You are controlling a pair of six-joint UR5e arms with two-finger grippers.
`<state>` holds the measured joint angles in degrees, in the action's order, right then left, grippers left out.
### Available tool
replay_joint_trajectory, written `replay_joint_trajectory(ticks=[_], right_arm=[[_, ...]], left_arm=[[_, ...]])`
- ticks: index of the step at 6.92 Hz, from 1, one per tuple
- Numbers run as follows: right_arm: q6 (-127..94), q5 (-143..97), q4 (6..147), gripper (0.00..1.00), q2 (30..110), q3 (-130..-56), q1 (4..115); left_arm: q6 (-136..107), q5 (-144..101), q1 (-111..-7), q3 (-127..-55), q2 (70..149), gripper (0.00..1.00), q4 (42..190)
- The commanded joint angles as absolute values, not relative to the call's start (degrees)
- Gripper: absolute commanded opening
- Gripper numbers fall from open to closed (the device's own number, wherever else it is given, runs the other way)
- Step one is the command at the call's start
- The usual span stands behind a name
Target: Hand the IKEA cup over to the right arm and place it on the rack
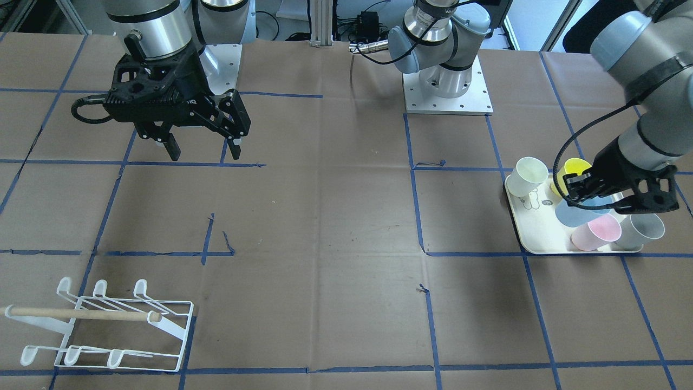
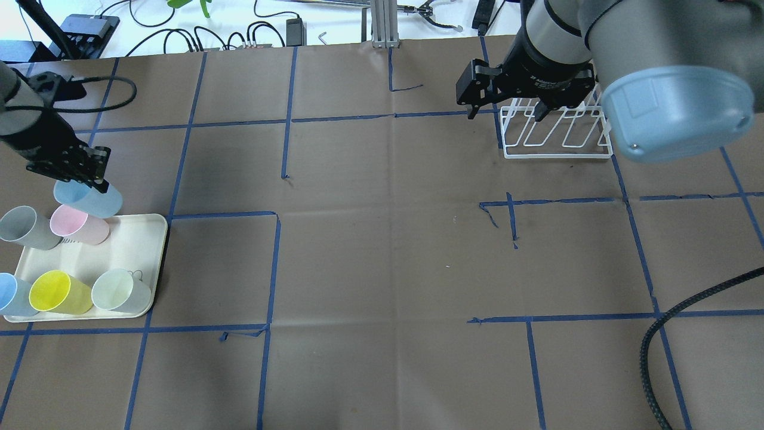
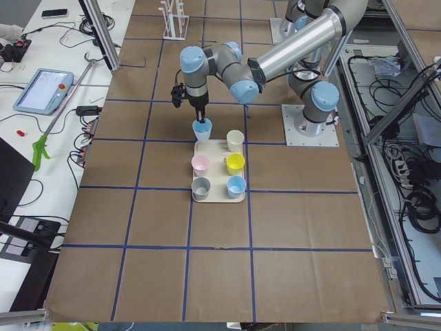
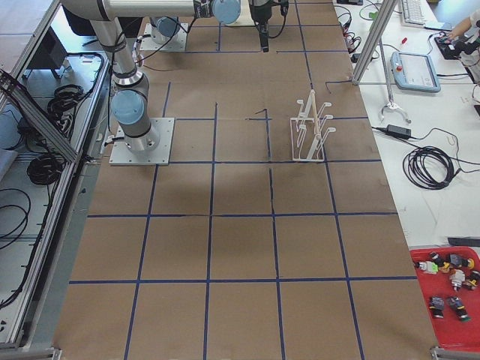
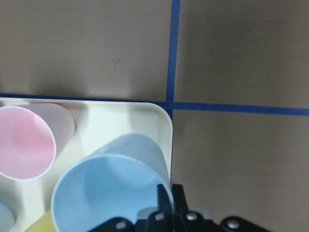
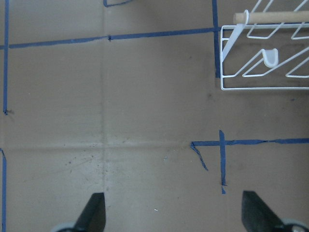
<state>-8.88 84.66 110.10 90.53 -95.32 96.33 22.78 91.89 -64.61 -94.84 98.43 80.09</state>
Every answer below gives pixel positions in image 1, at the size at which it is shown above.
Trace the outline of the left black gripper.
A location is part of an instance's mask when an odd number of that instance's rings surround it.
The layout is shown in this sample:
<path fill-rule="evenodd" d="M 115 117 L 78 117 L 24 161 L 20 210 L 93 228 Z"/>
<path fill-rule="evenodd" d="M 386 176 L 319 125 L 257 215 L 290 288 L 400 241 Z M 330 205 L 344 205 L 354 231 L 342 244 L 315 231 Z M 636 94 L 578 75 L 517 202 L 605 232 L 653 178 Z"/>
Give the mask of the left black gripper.
<path fill-rule="evenodd" d="M 567 174 L 563 177 L 568 191 L 568 195 L 563 195 L 564 199 L 571 206 L 588 210 L 590 209 L 589 206 L 580 204 L 584 200 L 594 197 L 608 197 L 626 191 L 622 185 L 624 185 L 624 171 L 627 166 L 636 165 L 630 163 L 622 155 L 619 146 L 617 146 L 617 140 L 612 141 L 602 152 L 597 154 L 591 168 L 584 171 L 582 175 Z M 615 203 L 594 206 L 592 209 L 613 209 Z"/>

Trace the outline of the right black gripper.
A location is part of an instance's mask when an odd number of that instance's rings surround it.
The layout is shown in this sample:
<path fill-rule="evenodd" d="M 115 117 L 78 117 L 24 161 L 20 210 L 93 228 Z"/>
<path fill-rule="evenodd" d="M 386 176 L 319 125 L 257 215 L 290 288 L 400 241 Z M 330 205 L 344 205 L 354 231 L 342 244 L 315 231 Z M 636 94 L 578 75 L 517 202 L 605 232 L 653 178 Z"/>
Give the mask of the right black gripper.
<path fill-rule="evenodd" d="M 102 104 L 118 122 L 154 123 L 154 140 L 173 162 L 181 149 L 171 133 L 174 126 L 205 126 L 223 136 L 232 158 L 241 154 L 242 138 L 251 119 L 239 91 L 212 96 L 198 51 L 188 46 L 161 60 L 137 62 L 128 54 L 117 62 L 112 87 Z"/>

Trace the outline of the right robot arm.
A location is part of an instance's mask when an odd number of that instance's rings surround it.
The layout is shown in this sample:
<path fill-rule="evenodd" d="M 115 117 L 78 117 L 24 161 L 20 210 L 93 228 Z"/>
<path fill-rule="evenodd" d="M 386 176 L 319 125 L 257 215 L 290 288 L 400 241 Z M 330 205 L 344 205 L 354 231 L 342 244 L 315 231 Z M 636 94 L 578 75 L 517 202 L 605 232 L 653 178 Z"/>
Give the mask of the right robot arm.
<path fill-rule="evenodd" d="M 236 89 L 239 52 L 255 38 L 253 1 L 104 1 L 126 53 L 102 100 L 108 115 L 134 124 L 178 160 L 173 127 L 223 136 L 234 159 L 251 121 Z"/>

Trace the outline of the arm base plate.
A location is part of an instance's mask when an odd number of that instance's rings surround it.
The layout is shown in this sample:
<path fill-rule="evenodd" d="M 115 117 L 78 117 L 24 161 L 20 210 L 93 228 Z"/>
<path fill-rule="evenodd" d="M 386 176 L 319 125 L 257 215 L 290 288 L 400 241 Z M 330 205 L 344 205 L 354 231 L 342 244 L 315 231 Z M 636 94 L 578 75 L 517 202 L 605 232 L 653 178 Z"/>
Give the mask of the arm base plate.
<path fill-rule="evenodd" d="M 471 68 L 441 65 L 403 75 L 406 111 L 413 114 L 493 114 L 492 99 L 478 57 Z"/>
<path fill-rule="evenodd" d="M 216 103 L 230 98 L 236 90 L 242 49 L 240 44 L 214 44 L 199 52 L 193 43 L 189 43 L 180 52 L 181 59 L 185 59 L 192 69 L 192 89 L 186 97 L 188 103 L 200 103 L 203 97 Z"/>

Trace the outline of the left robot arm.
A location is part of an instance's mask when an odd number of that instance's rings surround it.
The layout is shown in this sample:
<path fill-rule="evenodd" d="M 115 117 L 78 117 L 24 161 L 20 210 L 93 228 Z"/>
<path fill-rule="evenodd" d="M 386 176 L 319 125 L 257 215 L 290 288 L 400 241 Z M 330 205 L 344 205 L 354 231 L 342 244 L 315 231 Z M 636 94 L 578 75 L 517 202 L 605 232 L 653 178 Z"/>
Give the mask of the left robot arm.
<path fill-rule="evenodd" d="M 476 1 L 416 1 L 388 35 L 391 63 L 403 74 L 412 113 L 489 114 L 478 52 L 490 16 Z M 691 2 L 648 1 L 610 20 L 592 39 L 593 61 L 624 93 L 623 105 L 592 126 L 633 106 L 641 118 L 605 146 L 584 173 L 557 175 L 559 195 L 586 209 L 589 198 L 630 191 L 607 207 L 621 215 L 677 210 L 675 161 L 691 152 Z"/>

